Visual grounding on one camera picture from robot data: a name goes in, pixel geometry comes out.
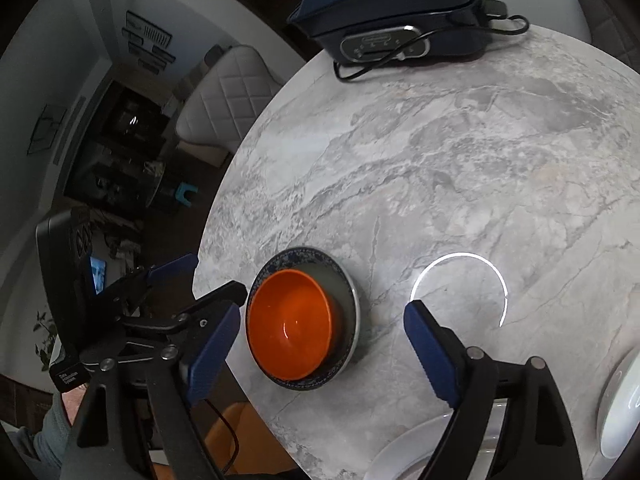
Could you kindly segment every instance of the blue and white patterned bowl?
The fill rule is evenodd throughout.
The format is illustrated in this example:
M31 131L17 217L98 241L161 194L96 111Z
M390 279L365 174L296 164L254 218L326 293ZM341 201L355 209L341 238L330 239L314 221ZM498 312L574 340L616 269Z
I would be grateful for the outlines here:
M358 294L344 267L331 256L313 247L292 247L276 254L258 272L246 302L245 320L249 318L248 311L258 287L274 272L283 269L298 269L309 274L326 293L334 298L342 311L340 339L334 351L311 375L296 381L284 381L262 370L274 383L289 390L314 390L339 374L353 355L360 334Z

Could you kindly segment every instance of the gray sleeve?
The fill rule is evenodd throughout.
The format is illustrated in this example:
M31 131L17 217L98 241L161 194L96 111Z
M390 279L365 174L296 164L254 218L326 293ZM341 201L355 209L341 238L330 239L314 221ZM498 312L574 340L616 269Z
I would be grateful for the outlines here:
M71 426L59 393L44 416L42 431L31 434L27 428L9 433L9 438L38 480L58 480Z

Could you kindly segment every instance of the orange bowl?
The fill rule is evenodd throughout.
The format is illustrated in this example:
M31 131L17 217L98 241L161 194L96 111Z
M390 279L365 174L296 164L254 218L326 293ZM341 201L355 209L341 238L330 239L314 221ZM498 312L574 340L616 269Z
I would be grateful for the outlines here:
M284 381L318 368L335 343L331 297L308 274L274 272L258 288L247 314L247 341L260 368Z

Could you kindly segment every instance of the person's hand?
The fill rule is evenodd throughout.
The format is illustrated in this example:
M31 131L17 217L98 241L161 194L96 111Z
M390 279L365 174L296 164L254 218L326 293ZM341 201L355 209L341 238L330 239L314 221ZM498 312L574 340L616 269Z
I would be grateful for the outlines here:
M77 388L62 394L62 404L65 407L66 418L69 419L69 424L73 425L80 408L82 398L86 393L86 384L81 384Z

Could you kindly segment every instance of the orange chair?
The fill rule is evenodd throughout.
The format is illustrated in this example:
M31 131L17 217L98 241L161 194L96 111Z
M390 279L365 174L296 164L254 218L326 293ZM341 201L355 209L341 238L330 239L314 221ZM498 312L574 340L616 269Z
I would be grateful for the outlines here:
M296 462L280 445L250 402L237 402L229 406L224 417L234 428L240 451L226 474L277 474L297 467ZM231 432L218 419L207 433L204 444L222 469L234 453ZM158 480L174 480L169 466L154 464Z

